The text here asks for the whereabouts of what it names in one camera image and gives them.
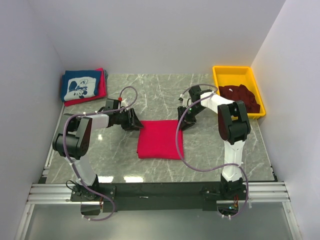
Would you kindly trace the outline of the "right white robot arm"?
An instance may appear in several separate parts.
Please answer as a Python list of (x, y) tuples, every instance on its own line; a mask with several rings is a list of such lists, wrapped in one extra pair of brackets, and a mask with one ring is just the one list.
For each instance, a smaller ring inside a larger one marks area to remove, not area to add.
[[(222, 198), (230, 200), (248, 191), (243, 185), (243, 179), (247, 179), (247, 176), (242, 168), (242, 158), (247, 137), (251, 132), (251, 125), (245, 103), (242, 100), (229, 100), (218, 95), (218, 88), (211, 84), (204, 83), (203, 86), (208, 86), (210, 89), (202, 90), (201, 84), (196, 84), (184, 90), (178, 98), (181, 106), (177, 108), (178, 124), (175, 131), (175, 147), (180, 159), (192, 170), (211, 172), (221, 168), (219, 193)], [(224, 164), (211, 169), (197, 169), (184, 160), (178, 143), (178, 135), (180, 131), (192, 127), (197, 122), (196, 115), (205, 109), (217, 114), (218, 133), (224, 142)]]

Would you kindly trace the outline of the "bright red t-shirt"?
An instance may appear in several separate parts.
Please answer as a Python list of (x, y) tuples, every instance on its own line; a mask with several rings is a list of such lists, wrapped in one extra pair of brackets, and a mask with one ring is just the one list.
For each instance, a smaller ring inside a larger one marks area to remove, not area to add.
[(183, 132), (176, 130), (177, 120), (143, 120), (139, 131), (137, 155), (139, 159), (180, 160), (184, 156)]

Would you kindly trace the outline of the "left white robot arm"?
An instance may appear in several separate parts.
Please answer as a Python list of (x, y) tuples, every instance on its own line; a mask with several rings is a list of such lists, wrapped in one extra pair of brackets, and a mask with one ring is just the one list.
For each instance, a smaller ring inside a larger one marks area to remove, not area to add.
[(68, 161), (77, 177), (74, 193), (88, 201), (94, 201), (100, 195), (98, 176), (93, 171), (89, 159), (85, 157), (91, 133), (114, 125), (120, 125), (125, 131), (138, 131), (144, 127), (134, 109), (119, 97), (108, 98), (105, 106), (93, 115), (64, 114), (54, 135), (53, 150)]

